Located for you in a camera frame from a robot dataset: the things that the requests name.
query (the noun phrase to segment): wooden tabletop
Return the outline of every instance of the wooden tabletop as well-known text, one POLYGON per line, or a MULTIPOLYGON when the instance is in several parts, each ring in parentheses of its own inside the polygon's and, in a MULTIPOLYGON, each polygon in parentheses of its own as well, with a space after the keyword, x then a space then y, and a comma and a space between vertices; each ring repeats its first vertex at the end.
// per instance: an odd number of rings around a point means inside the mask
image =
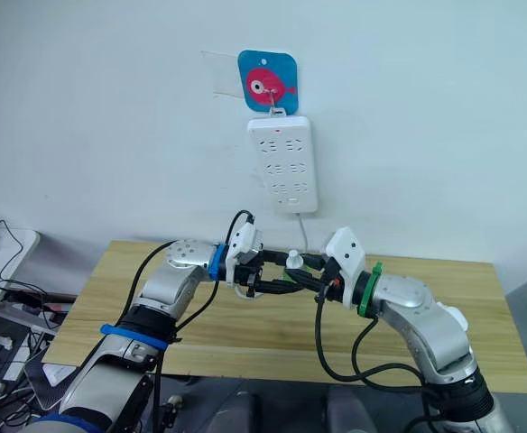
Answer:
MULTIPOLYGON (((144 257, 159 244, 114 241, 81 292, 43 362, 80 365, 97 343, 99 328, 115 324, 132 278, 144 257)), ((159 254, 147 275, 159 266, 159 254)), ((368 256, 371 268, 426 281, 437 300, 458 307, 470 324, 468 336, 480 368, 495 392, 527 392, 527 359, 503 291, 489 263, 368 256)), ((266 279, 280 278, 281 268, 266 265, 266 279)), ((187 315, 207 299, 212 283, 199 285, 187 315)), ((311 291, 239 299, 225 284, 213 304, 171 345, 164 373, 292 381, 333 382, 319 365, 314 344, 316 304, 311 291)), ((355 311, 327 302, 322 320, 324 350, 332 368, 352 373, 350 350, 369 323, 355 311)), ((400 336, 380 322, 359 351, 360 367, 401 362, 414 365, 400 336)), ((408 373, 390 371, 374 377, 383 384, 415 384, 408 373)))

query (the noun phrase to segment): pink fish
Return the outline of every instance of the pink fish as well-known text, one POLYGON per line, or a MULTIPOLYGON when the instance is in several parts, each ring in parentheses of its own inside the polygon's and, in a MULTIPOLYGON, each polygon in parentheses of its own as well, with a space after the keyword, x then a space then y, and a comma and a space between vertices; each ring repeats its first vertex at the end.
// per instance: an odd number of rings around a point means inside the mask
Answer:
POLYGON ((273 101, 282 100, 285 92, 296 94, 296 88, 287 88, 283 85, 282 80, 267 68, 255 68, 250 70, 245 81, 250 97, 258 104, 270 106, 273 93, 273 101))

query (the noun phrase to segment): white wall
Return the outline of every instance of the white wall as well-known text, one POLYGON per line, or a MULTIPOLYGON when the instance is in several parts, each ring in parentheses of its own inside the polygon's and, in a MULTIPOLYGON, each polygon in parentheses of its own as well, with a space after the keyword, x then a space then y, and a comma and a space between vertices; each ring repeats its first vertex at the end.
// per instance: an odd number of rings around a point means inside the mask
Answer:
POLYGON ((0 217, 44 234, 23 277, 77 292, 111 239, 221 239, 275 216, 244 101, 200 51, 288 51, 314 126, 313 246, 488 261, 527 281, 527 1, 0 1, 0 217))

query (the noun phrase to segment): fish sticker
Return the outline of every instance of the fish sticker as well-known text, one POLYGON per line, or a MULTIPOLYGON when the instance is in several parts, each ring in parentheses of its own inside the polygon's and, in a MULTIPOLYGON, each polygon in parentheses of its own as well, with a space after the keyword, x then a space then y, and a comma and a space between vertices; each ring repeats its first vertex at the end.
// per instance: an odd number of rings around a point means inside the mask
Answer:
POLYGON ((293 57, 281 52, 242 51, 237 66, 244 98, 252 110, 268 113, 273 104, 287 115, 298 110, 298 72, 293 57))
POLYGON ((270 106, 273 102, 277 105, 285 95, 285 92, 296 94, 296 87, 287 88, 282 80, 268 68, 255 68, 247 74, 245 85, 250 96, 258 104, 270 106))

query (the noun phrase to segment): blue strap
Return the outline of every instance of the blue strap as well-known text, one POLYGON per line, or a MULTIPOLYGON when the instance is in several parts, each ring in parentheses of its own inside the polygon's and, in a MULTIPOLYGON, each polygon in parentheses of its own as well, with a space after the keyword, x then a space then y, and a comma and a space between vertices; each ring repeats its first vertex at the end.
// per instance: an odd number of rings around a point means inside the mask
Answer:
POLYGON ((144 334, 139 334, 135 331, 130 331, 129 329, 123 329, 122 327, 112 327, 108 323, 105 323, 100 329, 101 334, 106 336, 126 336, 127 338, 132 338, 137 340, 140 343, 150 345, 156 349, 165 350, 167 349, 168 344, 164 341, 161 341, 158 338, 153 338, 152 336, 145 336, 144 334))
POLYGON ((218 245, 216 253, 213 255, 213 260, 209 264, 209 278, 213 281, 217 281, 217 276, 219 275, 219 261, 221 260, 221 254, 224 252, 225 248, 226 246, 224 244, 218 245))
POLYGON ((64 422, 65 424, 72 424, 73 426, 83 429, 87 433, 105 433, 98 426, 91 424, 90 422, 86 422, 82 418, 71 417, 70 415, 60 415, 59 413, 50 413, 49 415, 46 415, 42 418, 37 419, 35 422, 42 422, 42 421, 58 421, 58 422, 64 422))

